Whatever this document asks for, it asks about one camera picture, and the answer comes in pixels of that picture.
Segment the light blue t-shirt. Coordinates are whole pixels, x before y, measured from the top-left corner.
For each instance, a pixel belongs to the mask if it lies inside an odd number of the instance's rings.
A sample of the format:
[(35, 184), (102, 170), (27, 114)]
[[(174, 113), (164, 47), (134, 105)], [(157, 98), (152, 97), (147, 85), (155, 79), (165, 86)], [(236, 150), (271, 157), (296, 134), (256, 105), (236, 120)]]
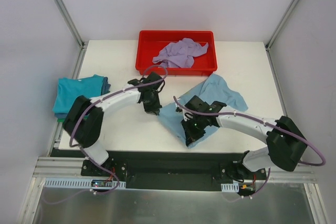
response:
[[(177, 99), (180, 104), (186, 105), (186, 103), (195, 95), (208, 104), (212, 104), (214, 101), (219, 101), (242, 112), (248, 110), (247, 103), (243, 96), (239, 92), (230, 89), (224, 78), (217, 74), (210, 75), (205, 81), (191, 88)], [(185, 144), (186, 138), (184, 129), (181, 125), (182, 120), (183, 115), (176, 112), (176, 104), (174, 102), (164, 106), (160, 110), (158, 116), (158, 121), (165, 128), (166, 135)]]

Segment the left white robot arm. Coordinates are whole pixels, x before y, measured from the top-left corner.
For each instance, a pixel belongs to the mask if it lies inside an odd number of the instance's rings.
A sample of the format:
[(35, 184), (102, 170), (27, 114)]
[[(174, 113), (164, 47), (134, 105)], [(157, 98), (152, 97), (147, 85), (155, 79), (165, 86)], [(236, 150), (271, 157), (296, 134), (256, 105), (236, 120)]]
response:
[(93, 163), (92, 169), (99, 176), (110, 173), (109, 154), (99, 142), (103, 119), (127, 106), (142, 104), (145, 113), (159, 115), (159, 93), (165, 78), (155, 72), (147, 77), (132, 79), (122, 90), (99, 97), (77, 97), (62, 127), (70, 136), (69, 146), (79, 147)]

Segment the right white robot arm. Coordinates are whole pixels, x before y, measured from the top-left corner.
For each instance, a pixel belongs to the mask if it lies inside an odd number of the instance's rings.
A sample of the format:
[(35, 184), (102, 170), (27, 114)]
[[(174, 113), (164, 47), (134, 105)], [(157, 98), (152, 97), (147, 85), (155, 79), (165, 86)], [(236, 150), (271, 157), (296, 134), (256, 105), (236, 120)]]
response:
[(243, 152), (239, 160), (226, 168), (227, 175), (235, 179), (248, 179), (262, 168), (278, 167), (292, 172), (307, 148), (302, 133), (286, 116), (278, 120), (252, 116), (223, 102), (208, 104), (196, 95), (185, 105), (176, 105), (184, 114), (181, 125), (187, 146), (200, 140), (210, 126), (244, 133), (266, 145)]

